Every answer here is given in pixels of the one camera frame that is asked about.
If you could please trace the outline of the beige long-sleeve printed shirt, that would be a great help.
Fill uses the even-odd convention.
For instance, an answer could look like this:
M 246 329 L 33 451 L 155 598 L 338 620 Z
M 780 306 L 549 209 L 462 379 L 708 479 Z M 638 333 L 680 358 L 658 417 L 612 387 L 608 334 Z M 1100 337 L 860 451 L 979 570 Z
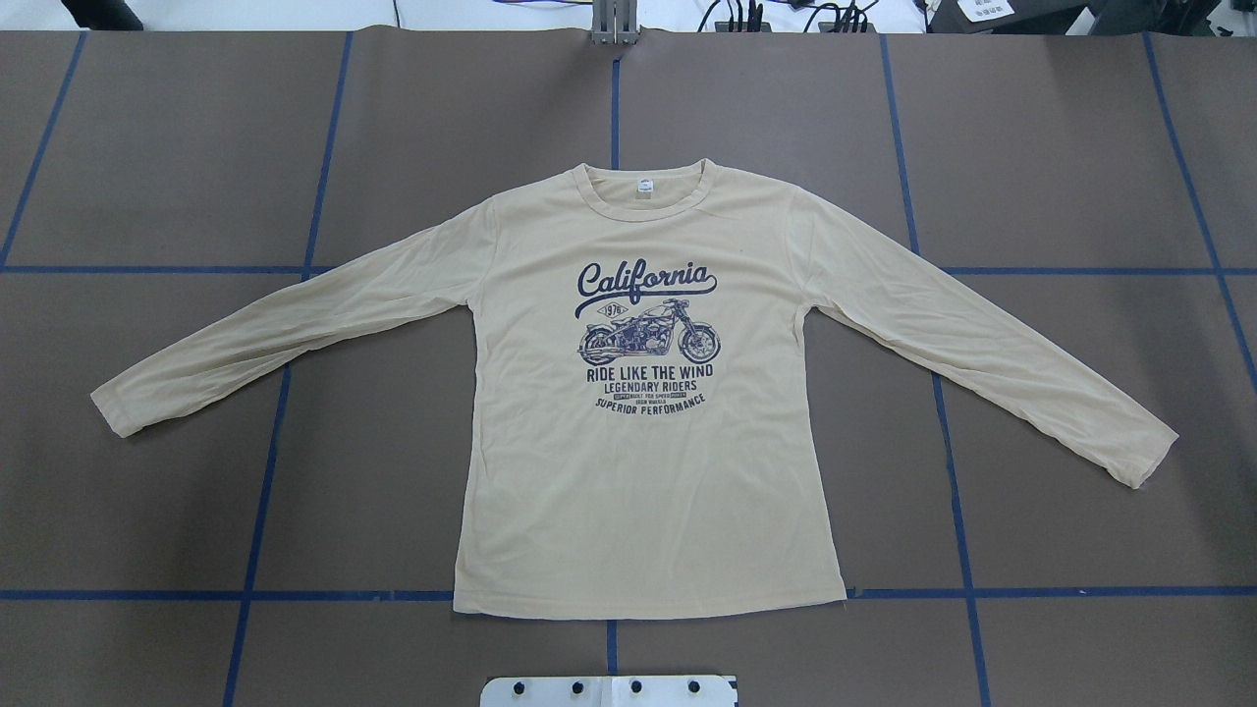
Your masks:
M 141 359 L 118 437 L 349 338 L 466 307 L 466 614 L 678 621 L 846 598 L 811 429 L 820 309 L 1138 488 L 1166 421 L 929 260 L 794 184 L 710 160 L 578 165 L 498 192 Z

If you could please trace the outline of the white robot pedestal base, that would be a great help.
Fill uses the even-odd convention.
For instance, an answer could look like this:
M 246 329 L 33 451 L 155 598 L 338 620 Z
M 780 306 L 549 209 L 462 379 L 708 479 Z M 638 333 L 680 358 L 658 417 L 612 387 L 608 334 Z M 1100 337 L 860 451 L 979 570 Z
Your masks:
M 564 676 L 486 681 L 480 706 L 738 706 L 735 677 Z

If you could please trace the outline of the grey aluminium frame post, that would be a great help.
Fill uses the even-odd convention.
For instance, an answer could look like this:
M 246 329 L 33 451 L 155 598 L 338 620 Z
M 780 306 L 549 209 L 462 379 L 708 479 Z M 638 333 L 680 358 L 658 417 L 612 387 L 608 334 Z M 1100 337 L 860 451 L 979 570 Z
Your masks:
M 591 1 L 591 42 L 595 45 L 634 45 L 639 42 L 640 23 L 636 0 Z

